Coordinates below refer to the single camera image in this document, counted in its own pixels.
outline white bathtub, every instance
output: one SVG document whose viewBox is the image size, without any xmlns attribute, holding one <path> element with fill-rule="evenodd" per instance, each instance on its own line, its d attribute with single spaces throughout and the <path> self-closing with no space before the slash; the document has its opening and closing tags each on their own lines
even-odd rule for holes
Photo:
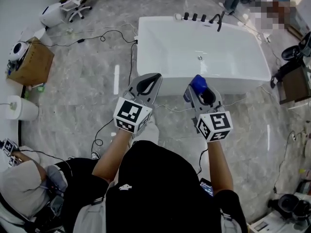
<svg viewBox="0 0 311 233">
<path fill-rule="evenodd" d="M 141 17 L 138 74 L 161 73 L 160 96 L 184 94 L 196 74 L 222 94 L 244 94 L 269 81 L 270 70 L 256 37 L 239 26 L 222 23 L 220 32 L 217 28 L 208 19 Z"/>
</svg>

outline bathtub knob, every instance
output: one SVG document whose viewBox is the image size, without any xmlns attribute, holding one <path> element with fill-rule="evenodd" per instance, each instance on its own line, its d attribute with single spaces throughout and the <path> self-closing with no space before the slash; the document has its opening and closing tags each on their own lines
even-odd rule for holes
<svg viewBox="0 0 311 233">
<path fill-rule="evenodd" d="M 185 15 L 184 15 L 184 20 L 188 20 L 188 17 L 189 17 L 189 13 L 188 12 L 185 12 Z"/>
<path fill-rule="evenodd" d="M 193 21 L 196 21 L 196 18 L 197 18 L 197 17 L 198 17 L 198 14 L 194 13 L 194 14 L 193 14 L 192 20 L 193 20 Z"/>
<path fill-rule="evenodd" d="M 206 19 L 206 15 L 202 15 L 201 21 L 205 22 L 205 19 Z"/>
</svg>

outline black t-shirt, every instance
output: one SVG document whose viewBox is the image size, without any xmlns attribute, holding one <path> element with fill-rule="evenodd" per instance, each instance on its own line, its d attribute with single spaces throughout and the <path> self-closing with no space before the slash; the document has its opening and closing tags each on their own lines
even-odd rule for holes
<svg viewBox="0 0 311 233">
<path fill-rule="evenodd" d="M 82 180 L 85 188 L 77 192 Z M 103 196 L 108 188 L 106 181 L 92 175 L 79 178 L 76 184 L 65 194 L 62 215 L 67 232 L 72 232 L 79 210 Z M 238 222 L 243 233 L 247 232 L 236 193 L 225 190 L 211 197 L 185 159 L 152 142 L 138 141 L 122 160 L 118 184 L 107 191 L 106 229 L 108 233 L 217 233 L 221 232 L 221 210 Z"/>
</svg>

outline cardboard box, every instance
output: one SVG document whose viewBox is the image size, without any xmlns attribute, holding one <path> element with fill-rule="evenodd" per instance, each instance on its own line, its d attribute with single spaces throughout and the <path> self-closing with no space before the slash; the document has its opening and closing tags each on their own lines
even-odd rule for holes
<svg viewBox="0 0 311 233">
<path fill-rule="evenodd" d="M 36 37 L 29 42 L 40 42 Z M 23 85 L 36 85 L 46 83 L 54 54 L 38 43 L 31 43 L 26 56 L 17 71 L 12 71 L 8 78 Z"/>
</svg>

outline faucet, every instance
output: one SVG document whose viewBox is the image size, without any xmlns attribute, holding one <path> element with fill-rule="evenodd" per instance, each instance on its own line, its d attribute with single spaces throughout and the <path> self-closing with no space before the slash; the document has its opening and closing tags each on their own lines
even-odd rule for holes
<svg viewBox="0 0 311 233">
<path fill-rule="evenodd" d="M 221 18 L 221 16 L 220 16 L 220 14 L 216 14 L 216 15 L 213 17 L 213 19 L 209 20 L 208 22 L 211 23 L 211 24 L 213 24 L 216 17 L 219 18 L 219 20 L 218 20 L 218 22 L 217 22 L 218 25 L 219 25 L 219 26 L 218 26 L 218 29 L 217 29 L 217 32 L 219 32 L 219 31 L 220 31 L 220 28 L 222 27 L 222 18 Z"/>
</svg>

